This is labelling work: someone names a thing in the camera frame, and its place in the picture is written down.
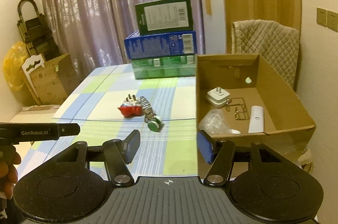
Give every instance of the person's finger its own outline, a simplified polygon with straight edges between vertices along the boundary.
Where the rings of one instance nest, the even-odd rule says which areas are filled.
[[[15,166],[10,165],[7,177],[9,182],[12,182],[14,184],[18,182],[18,171],[16,170]]]
[[[0,178],[8,174],[8,166],[5,162],[0,161]]]
[[[13,189],[14,189],[14,184],[9,181],[6,181],[4,185],[4,192],[6,194],[7,199],[12,199]]]
[[[21,157],[20,155],[16,152],[14,154],[13,160],[12,160],[12,164],[13,165],[19,165],[21,163]]]

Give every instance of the gray ribbed plate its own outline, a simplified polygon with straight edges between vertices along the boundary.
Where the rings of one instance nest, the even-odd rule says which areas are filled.
[[[26,220],[24,224],[34,223]],[[113,191],[96,212],[76,224],[258,224],[237,210],[221,189],[197,177],[140,177]]]

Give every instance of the wall socket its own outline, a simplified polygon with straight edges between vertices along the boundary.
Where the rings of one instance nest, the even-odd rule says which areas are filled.
[[[338,14],[336,12],[327,11],[327,27],[338,31]]]
[[[327,26],[327,10],[317,7],[317,24]]]

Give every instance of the quilted chair cover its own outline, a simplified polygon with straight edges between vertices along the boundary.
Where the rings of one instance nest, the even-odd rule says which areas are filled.
[[[293,87],[299,31],[275,21],[250,20],[232,23],[232,54],[259,53]]]

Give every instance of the checkered tablecloth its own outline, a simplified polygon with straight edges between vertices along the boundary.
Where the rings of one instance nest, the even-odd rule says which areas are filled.
[[[163,120],[161,132],[152,132],[144,117],[124,119],[117,109],[128,94],[144,96]],[[76,141],[99,146],[109,139],[124,139],[133,129],[141,145],[128,165],[138,176],[197,175],[195,77],[135,80],[131,65],[95,69],[68,97],[52,122],[78,123],[78,136],[35,143],[18,167],[24,176]],[[91,170],[106,179],[103,163]]]

